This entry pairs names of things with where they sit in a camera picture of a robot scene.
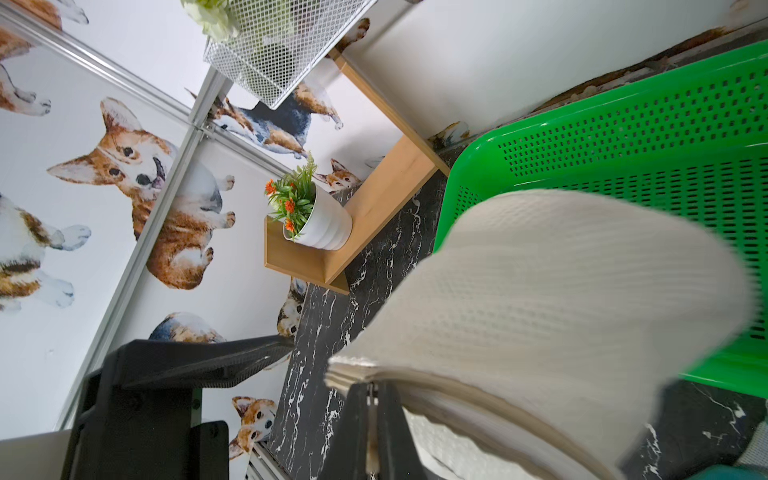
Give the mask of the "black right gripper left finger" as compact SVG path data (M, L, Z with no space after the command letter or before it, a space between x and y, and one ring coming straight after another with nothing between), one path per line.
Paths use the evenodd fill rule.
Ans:
M369 389L367 383L357 383L349 389L319 480L368 478Z

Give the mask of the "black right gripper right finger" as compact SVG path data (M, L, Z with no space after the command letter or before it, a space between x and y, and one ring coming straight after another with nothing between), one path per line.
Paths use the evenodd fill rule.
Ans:
M378 478L426 480L426 469L419 459L397 387L392 382L375 383L375 392Z

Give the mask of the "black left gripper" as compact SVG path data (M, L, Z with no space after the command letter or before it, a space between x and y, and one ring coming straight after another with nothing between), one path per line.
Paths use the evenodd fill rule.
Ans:
M118 348L83 380L62 478L228 478L228 426L201 422L202 391L234 387L293 347L274 335Z

